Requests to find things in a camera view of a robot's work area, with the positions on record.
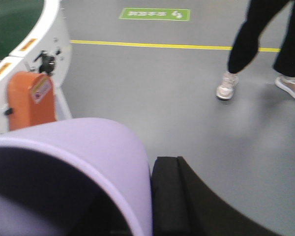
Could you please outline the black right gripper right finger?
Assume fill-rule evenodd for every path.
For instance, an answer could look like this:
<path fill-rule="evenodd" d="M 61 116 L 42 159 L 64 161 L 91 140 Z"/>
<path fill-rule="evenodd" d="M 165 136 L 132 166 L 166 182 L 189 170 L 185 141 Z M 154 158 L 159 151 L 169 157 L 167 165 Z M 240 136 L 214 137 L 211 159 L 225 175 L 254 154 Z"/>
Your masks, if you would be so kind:
<path fill-rule="evenodd" d="M 151 175 L 155 236 L 274 236 L 218 197 L 183 157 L 157 157 Z"/>

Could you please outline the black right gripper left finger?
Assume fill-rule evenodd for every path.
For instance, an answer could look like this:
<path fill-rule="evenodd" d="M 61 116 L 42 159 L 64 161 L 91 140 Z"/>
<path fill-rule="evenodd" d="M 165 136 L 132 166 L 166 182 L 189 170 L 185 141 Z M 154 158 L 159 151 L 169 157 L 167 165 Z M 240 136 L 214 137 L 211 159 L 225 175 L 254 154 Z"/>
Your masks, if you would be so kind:
<path fill-rule="evenodd" d="M 132 232 L 115 203 L 106 194 L 97 194 L 69 236 L 130 236 Z"/>

